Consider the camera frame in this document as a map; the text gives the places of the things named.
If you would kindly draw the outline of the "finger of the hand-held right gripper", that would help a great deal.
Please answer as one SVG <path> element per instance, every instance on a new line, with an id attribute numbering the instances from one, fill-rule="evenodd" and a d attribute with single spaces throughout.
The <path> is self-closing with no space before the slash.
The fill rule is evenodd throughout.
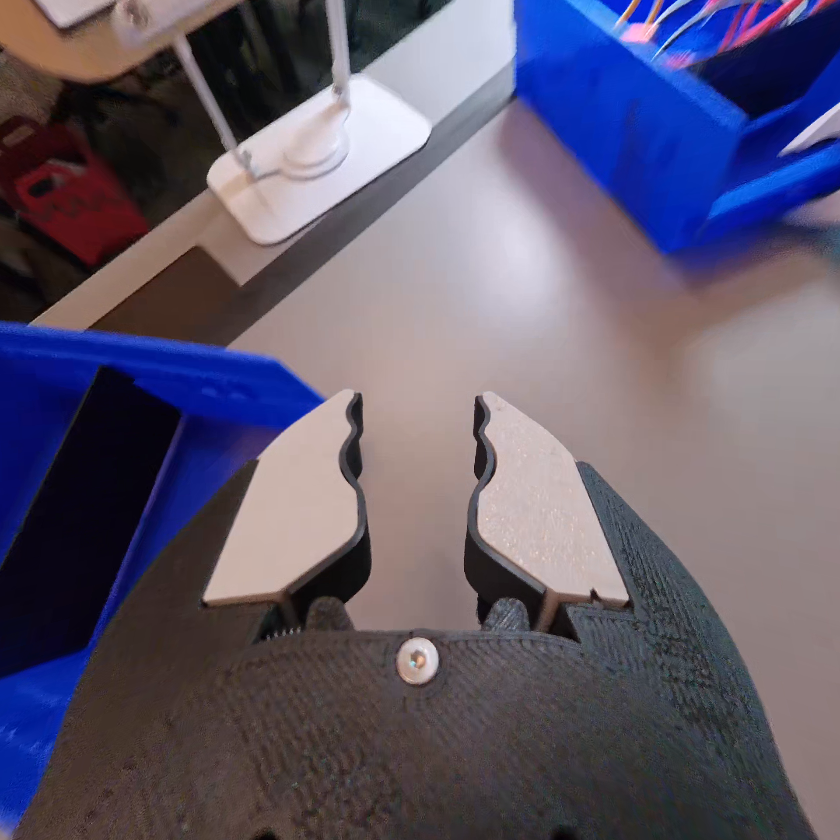
<path id="1" fill-rule="evenodd" d="M 826 140 L 839 138 L 839 102 L 806 126 L 779 152 L 779 157 L 804 152 Z"/>

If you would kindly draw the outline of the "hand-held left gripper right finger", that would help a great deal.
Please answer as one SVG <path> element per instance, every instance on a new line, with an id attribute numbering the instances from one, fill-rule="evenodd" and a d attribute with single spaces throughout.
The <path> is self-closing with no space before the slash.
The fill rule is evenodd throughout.
<path id="1" fill-rule="evenodd" d="M 486 605 L 631 601 L 571 452 L 494 392 L 475 400 L 465 577 Z"/>

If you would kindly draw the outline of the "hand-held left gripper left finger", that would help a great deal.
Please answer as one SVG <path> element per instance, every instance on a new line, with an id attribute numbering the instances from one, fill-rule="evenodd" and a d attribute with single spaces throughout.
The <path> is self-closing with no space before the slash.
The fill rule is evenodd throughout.
<path id="1" fill-rule="evenodd" d="M 361 437 L 345 389 L 304 414 L 257 457 L 203 594 L 205 606 L 278 602 L 355 547 L 366 526 Z"/>

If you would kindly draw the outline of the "blue plastic storage bin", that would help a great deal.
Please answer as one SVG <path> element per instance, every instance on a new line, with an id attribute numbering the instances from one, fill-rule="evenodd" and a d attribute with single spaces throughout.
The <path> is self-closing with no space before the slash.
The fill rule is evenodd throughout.
<path id="1" fill-rule="evenodd" d="M 779 157 L 838 103 L 838 2 L 520 1 L 513 15 L 518 97 L 662 253 L 838 193 L 838 139 Z M 834 57 L 801 99 L 751 119 L 689 66 L 622 42 L 632 23 L 694 64 L 755 43 Z"/>
<path id="2" fill-rule="evenodd" d="M 35 796 L 96 642 L 153 559 L 239 468 L 322 402 L 263 356 L 2 322 L 1 561 L 102 367 L 172 404 L 181 422 L 88 646 L 1 678 L 3 835 Z"/>

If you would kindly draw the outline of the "black bin divider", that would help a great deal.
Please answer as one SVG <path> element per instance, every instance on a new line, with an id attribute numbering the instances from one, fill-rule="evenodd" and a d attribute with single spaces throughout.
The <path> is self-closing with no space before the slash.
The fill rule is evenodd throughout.
<path id="1" fill-rule="evenodd" d="M 811 45 L 803 49 L 758 43 L 689 67 L 709 88 L 756 119 L 801 99 L 834 57 Z"/>
<path id="2" fill-rule="evenodd" d="M 2 561 L 2 677 L 88 646 L 180 422 L 97 371 Z"/>

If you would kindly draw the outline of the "black and red bag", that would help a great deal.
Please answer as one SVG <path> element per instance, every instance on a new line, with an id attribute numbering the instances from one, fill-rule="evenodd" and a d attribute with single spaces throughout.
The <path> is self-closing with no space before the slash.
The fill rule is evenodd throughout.
<path id="1" fill-rule="evenodd" d="M 149 233 L 135 201 L 88 142 L 62 124 L 1 126 L 2 201 L 90 269 Z"/>

